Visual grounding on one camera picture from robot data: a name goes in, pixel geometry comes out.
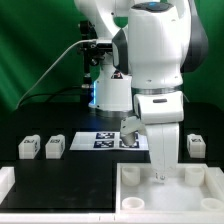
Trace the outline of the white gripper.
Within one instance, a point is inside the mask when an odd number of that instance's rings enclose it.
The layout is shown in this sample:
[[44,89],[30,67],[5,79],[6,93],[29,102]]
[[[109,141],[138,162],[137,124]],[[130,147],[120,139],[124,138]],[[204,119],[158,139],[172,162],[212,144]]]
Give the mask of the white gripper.
[[159,181],[176,168],[179,152],[179,124],[146,125],[151,167]]

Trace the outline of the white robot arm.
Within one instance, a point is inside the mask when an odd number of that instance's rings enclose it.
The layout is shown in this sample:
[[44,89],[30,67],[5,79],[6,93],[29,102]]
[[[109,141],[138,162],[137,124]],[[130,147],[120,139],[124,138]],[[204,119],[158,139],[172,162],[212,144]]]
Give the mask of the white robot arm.
[[86,57],[100,66],[90,110],[120,117],[120,135],[131,146],[147,137],[155,179],[176,168],[179,123],[184,119],[182,74],[208,52],[195,0],[74,0],[96,39]]

